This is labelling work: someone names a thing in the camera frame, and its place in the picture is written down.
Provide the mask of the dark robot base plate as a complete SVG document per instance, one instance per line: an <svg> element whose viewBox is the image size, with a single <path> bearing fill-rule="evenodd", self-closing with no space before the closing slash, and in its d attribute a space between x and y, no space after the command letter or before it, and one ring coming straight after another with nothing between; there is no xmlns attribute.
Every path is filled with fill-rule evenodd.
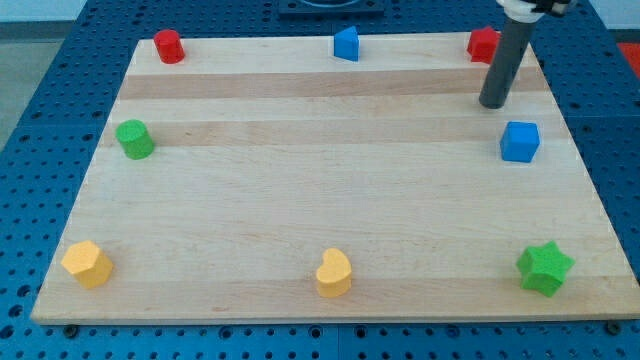
<svg viewBox="0 0 640 360"><path fill-rule="evenodd" d="M294 19L305 16L336 18L347 15L382 16L383 0L278 0L278 17Z"/></svg>

